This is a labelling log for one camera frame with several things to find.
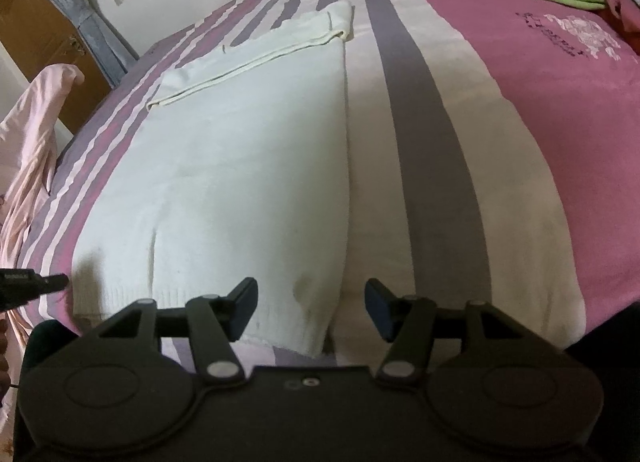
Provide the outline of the striped pink purple bedspread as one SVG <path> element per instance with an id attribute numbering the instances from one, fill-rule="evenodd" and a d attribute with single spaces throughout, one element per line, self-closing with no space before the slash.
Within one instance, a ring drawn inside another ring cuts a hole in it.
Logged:
<path id="1" fill-rule="evenodd" d="M 72 281 L 98 191 L 163 75 L 345 1 L 349 220 L 321 352 L 247 342 L 244 362 L 377 364 L 367 280 L 442 307 L 494 304 L 559 348 L 639 300 L 639 59 L 593 14 L 544 0 L 234 0 L 157 42 L 67 148 L 17 263 Z M 20 309 L 75 332 L 73 283 Z"/>

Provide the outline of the grey blue curtain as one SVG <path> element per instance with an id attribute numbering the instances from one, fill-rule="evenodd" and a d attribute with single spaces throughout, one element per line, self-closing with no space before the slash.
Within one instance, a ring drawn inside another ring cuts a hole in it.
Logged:
<path id="1" fill-rule="evenodd" d="M 90 0 L 49 0 L 74 26 L 112 88 L 122 82 L 137 58 Z"/>

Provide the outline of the white knit sweater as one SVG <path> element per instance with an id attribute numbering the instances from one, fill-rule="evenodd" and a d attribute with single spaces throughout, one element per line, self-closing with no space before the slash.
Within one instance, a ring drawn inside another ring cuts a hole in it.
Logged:
<path id="1" fill-rule="evenodd" d="M 76 243 L 76 317 L 252 277 L 244 340 L 321 352 L 347 247 L 352 16 L 338 1 L 163 75 Z"/>

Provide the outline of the brown wooden wardrobe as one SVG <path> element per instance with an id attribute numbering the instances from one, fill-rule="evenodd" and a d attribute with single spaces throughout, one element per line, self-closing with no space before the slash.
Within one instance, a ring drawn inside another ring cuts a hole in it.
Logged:
<path id="1" fill-rule="evenodd" d="M 52 64 L 75 65 L 84 74 L 85 82 L 73 88 L 60 115 L 72 133 L 111 92 L 79 33 L 50 0 L 1 0 L 1 43 L 29 81 Z"/>

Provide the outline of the pale pink blanket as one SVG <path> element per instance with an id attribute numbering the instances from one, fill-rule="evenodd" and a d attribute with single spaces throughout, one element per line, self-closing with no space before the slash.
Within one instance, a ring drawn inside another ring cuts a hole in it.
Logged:
<path id="1" fill-rule="evenodd" d="M 14 268 L 32 222 L 49 199 L 58 149 L 55 123 L 74 86 L 74 65 L 44 67 L 1 121 L 1 266 Z"/>

